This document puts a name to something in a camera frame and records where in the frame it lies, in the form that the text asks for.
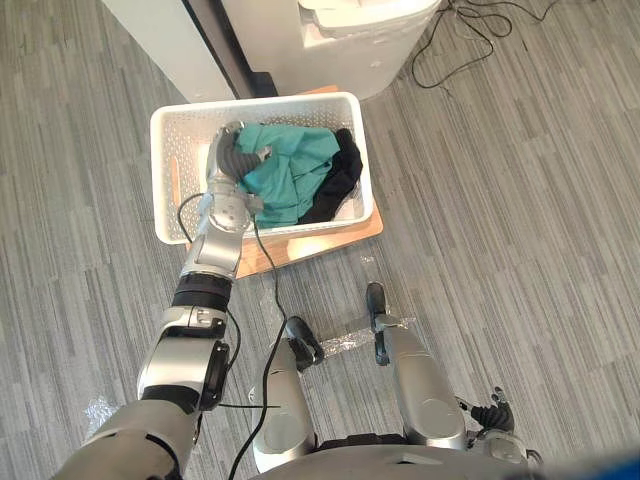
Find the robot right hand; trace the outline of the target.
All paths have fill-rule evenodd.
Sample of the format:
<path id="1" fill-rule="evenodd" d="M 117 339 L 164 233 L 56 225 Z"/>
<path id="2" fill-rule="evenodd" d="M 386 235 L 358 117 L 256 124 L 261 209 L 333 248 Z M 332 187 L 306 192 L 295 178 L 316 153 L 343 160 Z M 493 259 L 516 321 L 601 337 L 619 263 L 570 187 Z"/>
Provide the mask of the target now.
<path id="1" fill-rule="evenodd" d="M 499 430 L 513 433 L 515 430 L 515 417 L 506 394 L 501 387 L 496 386 L 491 395 L 493 404 L 490 406 L 472 406 L 470 416 L 483 431 Z"/>

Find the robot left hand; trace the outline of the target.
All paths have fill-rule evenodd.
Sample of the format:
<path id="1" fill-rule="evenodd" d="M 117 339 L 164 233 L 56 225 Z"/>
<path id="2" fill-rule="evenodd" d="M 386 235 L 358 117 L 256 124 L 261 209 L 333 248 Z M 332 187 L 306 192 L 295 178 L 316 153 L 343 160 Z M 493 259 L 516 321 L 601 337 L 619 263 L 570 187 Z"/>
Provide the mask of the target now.
<path id="1" fill-rule="evenodd" d="M 271 156 L 270 146 L 249 153 L 242 152 L 236 146 L 236 141 L 245 128 L 244 122 L 234 121 L 216 131 L 209 146 L 205 169 L 209 189 L 212 189 L 214 180 L 219 176 L 240 182 L 249 172 L 255 170 Z"/>

